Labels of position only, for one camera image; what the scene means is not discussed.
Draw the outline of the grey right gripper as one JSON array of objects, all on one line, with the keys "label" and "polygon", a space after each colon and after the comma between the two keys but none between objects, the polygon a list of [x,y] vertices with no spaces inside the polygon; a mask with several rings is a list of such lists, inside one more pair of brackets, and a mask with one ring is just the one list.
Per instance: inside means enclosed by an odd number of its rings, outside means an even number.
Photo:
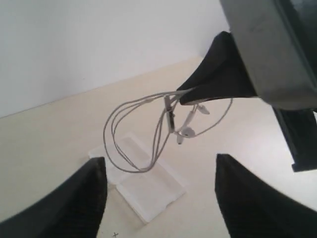
[{"label": "grey right gripper", "polygon": [[[221,6],[232,35],[222,31],[214,37],[197,69],[177,89],[190,90],[180,103],[259,96],[284,110],[315,108],[316,1],[223,0]],[[235,44],[245,66],[234,63]]]}]

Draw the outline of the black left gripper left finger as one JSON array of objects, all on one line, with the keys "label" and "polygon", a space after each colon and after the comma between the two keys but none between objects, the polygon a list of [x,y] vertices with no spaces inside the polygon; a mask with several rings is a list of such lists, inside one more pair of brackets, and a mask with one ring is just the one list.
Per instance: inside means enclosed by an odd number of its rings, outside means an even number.
[{"label": "black left gripper left finger", "polygon": [[50,194],[0,224],[2,238],[95,238],[107,200],[103,157],[86,162]]}]

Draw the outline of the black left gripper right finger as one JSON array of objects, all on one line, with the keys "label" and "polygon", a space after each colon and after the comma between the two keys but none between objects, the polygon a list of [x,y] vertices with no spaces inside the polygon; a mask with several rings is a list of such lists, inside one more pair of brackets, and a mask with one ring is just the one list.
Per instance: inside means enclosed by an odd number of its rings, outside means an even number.
[{"label": "black left gripper right finger", "polygon": [[315,238],[317,213],[217,154],[215,195],[232,238]]}]

